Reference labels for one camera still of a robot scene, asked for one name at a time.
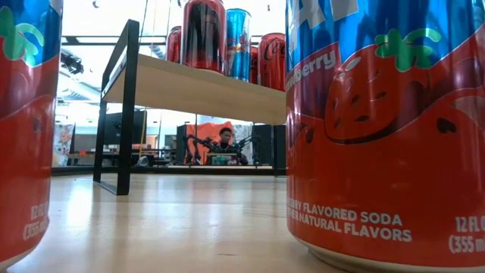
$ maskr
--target green leaf graphic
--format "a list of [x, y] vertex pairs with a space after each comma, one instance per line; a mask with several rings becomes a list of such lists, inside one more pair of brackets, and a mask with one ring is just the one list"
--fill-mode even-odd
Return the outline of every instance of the green leaf graphic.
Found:
[[433, 54], [433, 49], [427, 45], [413, 45], [416, 39], [423, 37], [433, 42], [441, 40], [441, 35], [430, 28], [411, 31], [404, 39], [398, 30], [391, 29], [387, 35], [376, 36], [376, 55], [381, 58], [395, 57], [396, 68], [401, 72], [408, 71], [413, 65], [428, 69], [431, 67], [428, 57]]
[[27, 40], [28, 33], [36, 37], [41, 47], [44, 46], [44, 36], [35, 26], [26, 23], [15, 26], [12, 10], [6, 6], [0, 8], [0, 37], [4, 38], [2, 49], [8, 60], [23, 59], [30, 66], [36, 65], [34, 56], [39, 54], [39, 49]]

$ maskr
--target blue soda can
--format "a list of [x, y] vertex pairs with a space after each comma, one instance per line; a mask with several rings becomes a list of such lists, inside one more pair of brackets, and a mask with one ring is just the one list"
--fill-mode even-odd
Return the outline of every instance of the blue soda can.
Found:
[[0, 271], [49, 225], [62, 0], [0, 0]]
[[251, 59], [251, 14], [240, 8], [227, 10], [227, 66], [228, 76], [249, 82]]
[[482, 0], [286, 0], [288, 227], [347, 271], [485, 272]]

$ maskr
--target can on shelf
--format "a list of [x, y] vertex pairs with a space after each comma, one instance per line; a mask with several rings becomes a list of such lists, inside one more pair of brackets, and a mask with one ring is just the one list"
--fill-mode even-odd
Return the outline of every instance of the can on shelf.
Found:
[[485, 272], [483, 2], [421, 4], [286, 0], [288, 228], [348, 271]]
[[251, 66], [249, 67], [249, 82], [258, 84], [258, 47], [251, 46]]
[[61, 11], [62, 0], [0, 1], [0, 271], [49, 225]]
[[249, 21], [251, 14], [240, 8], [227, 10], [227, 70], [228, 76], [249, 81], [251, 60], [251, 36]]
[[227, 29], [222, 1], [189, 0], [182, 28], [182, 64], [224, 74]]
[[262, 86], [285, 91], [285, 35], [269, 33], [258, 46], [258, 82]]
[[182, 43], [182, 27], [173, 27], [167, 37], [165, 61], [180, 63], [180, 44]]

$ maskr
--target red can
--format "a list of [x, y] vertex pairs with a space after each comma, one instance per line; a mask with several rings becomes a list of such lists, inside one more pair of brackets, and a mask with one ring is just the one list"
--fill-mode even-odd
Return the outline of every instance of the red can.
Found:
[[291, 234], [350, 272], [484, 273], [483, 2], [327, 3], [287, 5]]
[[258, 47], [258, 81], [262, 86], [284, 91], [285, 35], [269, 33]]
[[249, 82], [258, 84], [258, 47], [251, 47], [251, 62], [249, 67]]
[[183, 9], [182, 64], [224, 73], [226, 9], [221, 0], [190, 0]]
[[0, 272], [49, 225], [62, 4], [0, 2]]
[[180, 63], [180, 44], [182, 43], [182, 27], [173, 27], [168, 34], [165, 61]]

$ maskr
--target glossy floor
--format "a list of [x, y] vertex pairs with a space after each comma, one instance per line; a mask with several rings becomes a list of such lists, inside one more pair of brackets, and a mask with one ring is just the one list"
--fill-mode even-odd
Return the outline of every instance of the glossy floor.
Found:
[[133, 175], [122, 197], [53, 178], [47, 234], [7, 272], [341, 272], [291, 236], [285, 198], [273, 177]]

